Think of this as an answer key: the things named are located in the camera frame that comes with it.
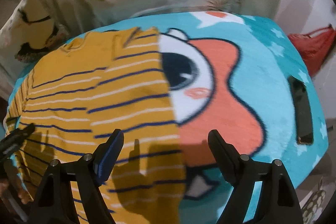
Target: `white stripe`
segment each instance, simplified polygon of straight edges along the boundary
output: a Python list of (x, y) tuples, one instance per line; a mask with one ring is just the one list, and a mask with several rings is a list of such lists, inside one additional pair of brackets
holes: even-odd
[(173, 108), (172, 107), (148, 108), (148, 109), (145, 109), (145, 110), (141, 110), (141, 111), (132, 113), (130, 115), (121, 116), (121, 117), (114, 118), (114, 119), (109, 119), (109, 120), (92, 122), (91, 126), (96, 126), (96, 125), (99, 125), (99, 124), (106, 124), (106, 123), (113, 123), (113, 122), (118, 122), (118, 121), (122, 121), (122, 120), (127, 120), (127, 119), (133, 118), (135, 116), (138, 116), (138, 115), (141, 115), (141, 114), (145, 114), (145, 113), (160, 112), (160, 111), (169, 111), (169, 110), (173, 110)]
[(45, 117), (26, 117), (26, 116), (21, 116), (21, 118), (24, 119), (30, 119), (30, 120), (46, 120), (46, 119), (57, 119), (65, 122), (88, 122), (89, 119), (80, 119), (80, 118), (71, 118), (71, 119), (66, 119), (66, 118), (61, 118), (57, 116), (45, 116)]
[(63, 85), (72, 85), (72, 84), (90, 82), (90, 81), (95, 80), (95, 79), (101, 79), (101, 77), (96, 76), (96, 77), (92, 77), (90, 79), (84, 79), (84, 80), (78, 80), (78, 81), (73, 81), (73, 82), (62, 83), (62, 84), (53, 86), (52, 88), (47, 88), (47, 89), (44, 89), (44, 90), (38, 90), (38, 91), (31, 92), (31, 94), (36, 94), (36, 93), (39, 93), (39, 92), (42, 92), (42, 91), (46, 91), (46, 90), (53, 90), (53, 89), (56, 89), (59, 86), (63, 86)]
[(97, 145), (94, 142), (69, 141), (69, 140), (63, 139), (63, 138), (61, 138), (60, 136), (57, 136), (57, 135), (43, 134), (43, 133), (39, 133), (39, 132), (34, 132), (34, 134), (39, 134), (41, 136), (48, 137), (48, 138), (56, 138), (56, 139), (59, 139), (63, 142), (66, 142), (66, 143), (73, 143), (73, 144), (80, 144), (80, 145)]
[(45, 105), (45, 104), (51, 104), (51, 103), (60, 103), (60, 102), (64, 102), (64, 103), (70, 103), (70, 102), (75, 102), (75, 101), (89, 101), (89, 100), (93, 100), (93, 99), (97, 99), (97, 98), (101, 98), (101, 97), (106, 97), (106, 96), (110, 96), (113, 94), (117, 94), (120, 92), (124, 92), (126, 90), (131, 90), (131, 89), (136, 89), (139, 88), (141, 86), (148, 86), (148, 85), (155, 85), (155, 84), (160, 84), (160, 83), (167, 83), (166, 80), (154, 80), (154, 81), (149, 81), (149, 82), (144, 82), (144, 83), (139, 83), (139, 84), (135, 84), (135, 85), (129, 85), (126, 86), (122, 89), (119, 90), (114, 90), (111, 92), (106, 92), (106, 93), (102, 93), (102, 94), (98, 94), (92, 97), (87, 97), (87, 98), (74, 98), (74, 99), (68, 99), (68, 100), (55, 100), (55, 101), (46, 101), (46, 102), (41, 102), (41, 103), (36, 103), (36, 104), (27, 104), (27, 106), (38, 106), (38, 105)]
[(39, 170), (42, 170), (43, 172), (45, 172), (45, 170), (46, 170), (46, 165), (45, 164), (43, 164), (43, 165), (37, 164), (37, 163), (31, 162), (31, 160), (30, 160), (29, 164), (27, 164), (27, 167), (31, 169), (31, 166), (35, 166)]
[(125, 203), (114, 203), (111, 204), (112, 208), (121, 208), (126, 207), (127, 205), (134, 204), (136, 202), (155, 202), (158, 198), (182, 198), (184, 195), (182, 194), (160, 194), (157, 195), (155, 198), (136, 198), (134, 200), (130, 200)]
[(185, 167), (184, 165), (157, 166), (157, 167), (153, 167), (153, 168), (149, 168), (149, 169), (142, 169), (142, 170), (138, 170), (138, 171), (127, 172), (127, 173), (123, 173), (121, 175), (111, 175), (110, 178), (111, 179), (119, 179), (119, 178), (123, 178), (123, 177), (127, 177), (127, 176), (138, 175), (139, 173), (142, 174), (142, 175), (147, 175), (149, 173), (152, 173), (152, 172), (158, 171), (158, 170), (183, 169), (184, 167)]
[(25, 100), (24, 97), (25, 97), (25, 95), (26, 95), (26, 93), (27, 93), (26, 90), (24, 89), (24, 87), (25, 87), (24, 83), (25, 83), (25, 82), (23, 82), (23, 83), (21, 84), (22, 96), (23, 96), (22, 100)]
[[(76, 192), (79, 192), (79, 189), (74, 188), (74, 187), (71, 187), (71, 190), (76, 191)], [(106, 195), (106, 194), (101, 193), (101, 196), (102, 196), (103, 198), (110, 199), (110, 197), (109, 197), (108, 195)]]
[(157, 43), (148, 43), (148, 44), (142, 44), (142, 45), (132, 45), (128, 46), (126, 48), (140, 48), (140, 47), (149, 47), (149, 46), (155, 46)]
[(34, 146), (32, 146), (32, 145), (30, 145), (29, 146), (29, 150), (35, 150), (37, 153), (39, 153), (39, 154), (41, 154), (41, 153), (43, 153), (43, 155), (46, 155), (46, 156), (49, 156), (49, 157), (51, 157), (52, 159), (54, 158), (54, 155), (53, 154), (51, 154), (51, 153), (48, 153), (48, 152), (45, 152), (45, 151), (41, 151), (41, 149), (37, 149), (37, 148), (35, 148)]
[[(139, 143), (147, 143), (147, 142), (153, 142), (153, 141), (166, 141), (166, 140), (173, 140), (173, 139), (179, 139), (180, 135), (167, 135), (167, 136), (161, 136), (161, 137), (148, 137), (143, 138), (139, 140)], [(134, 142), (125, 143), (123, 146), (123, 149), (126, 147), (133, 147)]]
[(22, 111), (21, 101), (18, 100), (18, 102), (19, 102), (19, 109), (17, 110), (17, 113), (19, 113), (19, 110)]
[(143, 63), (147, 63), (147, 62), (154, 62), (154, 61), (155, 62), (161, 62), (159, 59), (147, 59), (147, 60), (134, 62), (134, 63), (131, 63), (131, 64), (127, 64), (127, 65), (123, 65), (123, 66), (119, 66), (119, 67), (115, 67), (115, 68), (110, 68), (110, 69), (105, 70), (105, 72), (124, 69), (124, 68), (129, 68), (129, 67), (132, 67), (132, 66), (140, 65), (140, 64), (143, 64)]

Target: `cartoon face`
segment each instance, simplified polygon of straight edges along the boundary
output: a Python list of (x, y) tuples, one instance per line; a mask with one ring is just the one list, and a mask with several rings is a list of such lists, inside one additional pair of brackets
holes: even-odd
[(229, 85), (240, 56), (233, 42), (188, 39), (170, 29), (161, 34), (159, 49), (188, 167), (215, 163), (207, 143), (212, 129), (240, 154), (250, 155), (262, 145), (261, 124)]
[(170, 98), (179, 125), (196, 116), (214, 91), (213, 73), (202, 53), (176, 29), (161, 34), (159, 48), (164, 73), (170, 85)]

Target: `turquoise blanket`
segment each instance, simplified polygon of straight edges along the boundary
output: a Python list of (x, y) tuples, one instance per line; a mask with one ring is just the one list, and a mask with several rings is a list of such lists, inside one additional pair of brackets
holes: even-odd
[[(208, 123), (254, 160), (281, 159), (295, 187), (308, 176), (328, 147), (325, 119), (305, 64), (275, 22), (222, 12), (194, 12), (128, 19), (95, 31), (136, 26), (143, 30), (157, 27), (161, 52), (174, 57), (167, 61), (176, 62), (171, 66), (174, 68), (168, 65), (164, 71), (169, 83), (175, 81), (170, 95), (181, 136), (191, 126)], [(22, 72), (10, 100), (32, 68)], [(312, 145), (296, 143), (295, 113), (287, 81), (290, 75), (306, 85), (314, 128)], [(241, 114), (225, 112), (223, 106), (227, 104)], [(218, 111), (223, 111), (222, 117), (211, 120)], [(237, 131), (226, 132), (226, 126), (236, 126)], [(246, 130), (237, 133), (242, 127)], [(193, 151), (188, 153), (187, 189), (179, 207), (181, 223), (215, 223), (232, 188), (211, 160), (192, 156)], [(260, 186), (255, 184), (245, 220), (254, 216)]]

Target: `hand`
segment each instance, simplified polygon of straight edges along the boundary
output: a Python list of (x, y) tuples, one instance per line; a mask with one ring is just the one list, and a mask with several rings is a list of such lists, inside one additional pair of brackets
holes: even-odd
[[(6, 205), (6, 208), (11, 212), (15, 213), (8, 198), (6, 191), (9, 187), (9, 180), (8, 179), (0, 179), (0, 198), (3, 201), (3, 203)], [(17, 196), (21, 200), (23, 204), (27, 204), (31, 201), (31, 197), (29, 193), (22, 187), (22, 182), (19, 177), (16, 177), (15, 179), (15, 185), (14, 188), (17, 190)]]

